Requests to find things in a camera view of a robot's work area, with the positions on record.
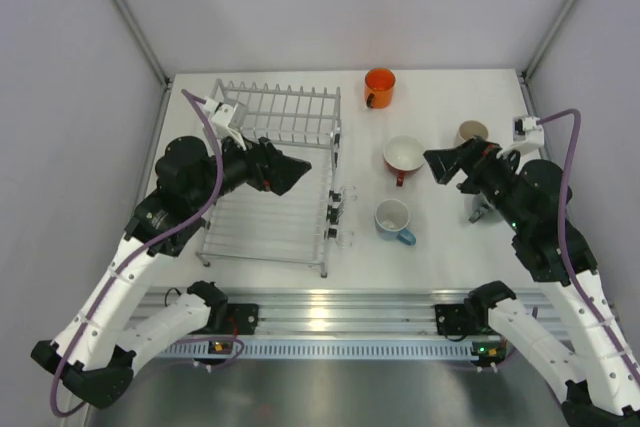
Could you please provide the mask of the red cup white inside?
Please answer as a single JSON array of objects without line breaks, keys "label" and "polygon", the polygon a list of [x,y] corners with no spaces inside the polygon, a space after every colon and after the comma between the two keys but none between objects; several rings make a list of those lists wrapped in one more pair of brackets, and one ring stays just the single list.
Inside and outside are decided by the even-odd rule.
[{"label": "red cup white inside", "polygon": [[396,186],[402,187],[405,179],[424,165],[424,147],[414,137],[396,136],[385,143],[383,159],[387,168],[395,175]]}]

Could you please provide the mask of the grey-green ceramic mug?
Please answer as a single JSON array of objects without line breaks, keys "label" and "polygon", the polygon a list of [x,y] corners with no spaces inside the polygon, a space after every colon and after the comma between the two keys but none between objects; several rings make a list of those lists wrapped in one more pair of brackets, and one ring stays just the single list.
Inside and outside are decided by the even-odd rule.
[{"label": "grey-green ceramic mug", "polygon": [[497,210],[482,193],[473,197],[471,201],[471,212],[468,217],[471,224],[494,222],[498,217]]}]

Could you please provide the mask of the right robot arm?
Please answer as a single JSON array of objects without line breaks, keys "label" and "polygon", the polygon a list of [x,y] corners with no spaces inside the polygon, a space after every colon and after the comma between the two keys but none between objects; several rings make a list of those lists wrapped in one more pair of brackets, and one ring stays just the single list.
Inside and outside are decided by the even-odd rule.
[{"label": "right robot arm", "polygon": [[560,208],[571,197],[562,169],[543,159],[520,161],[493,142],[473,138],[458,147],[427,150],[437,183],[458,173],[463,194],[481,194],[512,228],[516,258],[558,314],[564,344],[527,313],[502,281],[469,292],[467,319],[476,331],[504,337],[544,379],[570,426],[636,426],[639,365],[605,298],[597,262]]}]

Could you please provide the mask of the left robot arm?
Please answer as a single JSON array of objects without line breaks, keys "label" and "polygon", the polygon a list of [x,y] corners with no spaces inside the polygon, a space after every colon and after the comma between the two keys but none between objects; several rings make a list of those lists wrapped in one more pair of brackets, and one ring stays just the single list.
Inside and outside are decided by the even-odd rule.
[{"label": "left robot arm", "polygon": [[69,325],[41,340],[31,357],[54,381],[50,401],[64,386],[82,404],[113,405],[157,354],[192,333],[219,334],[231,325],[228,297],[197,281],[176,301],[135,327],[128,322],[160,266],[173,263],[207,224],[219,197],[247,185],[282,196],[312,168],[267,138],[237,145],[231,138],[209,151],[198,137],[171,141],[156,162],[156,187],[135,208],[116,254]]}]

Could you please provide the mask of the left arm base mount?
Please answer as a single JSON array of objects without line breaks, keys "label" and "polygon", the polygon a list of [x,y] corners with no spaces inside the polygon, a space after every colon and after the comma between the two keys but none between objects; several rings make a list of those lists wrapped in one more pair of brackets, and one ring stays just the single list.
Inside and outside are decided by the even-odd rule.
[{"label": "left arm base mount", "polygon": [[255,303],[230,303],[214,282],[198,281],[187,288],[210,308],[207,323],[192,335],[253,335],[258,325],[259,306]]}]

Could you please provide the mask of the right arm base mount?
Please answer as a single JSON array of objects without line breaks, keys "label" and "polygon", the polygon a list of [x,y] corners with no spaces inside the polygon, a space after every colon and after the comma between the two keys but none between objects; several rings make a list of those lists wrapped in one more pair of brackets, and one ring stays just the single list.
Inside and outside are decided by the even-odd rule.
[{"label": "right arm base mount", "polygon": [[502,281],[493,281],[470,291],[461,303],[436,304],[437,333],[453,342],[469,336],[492,335],[488,312],[506,299],[516,299],[515,293]]}]

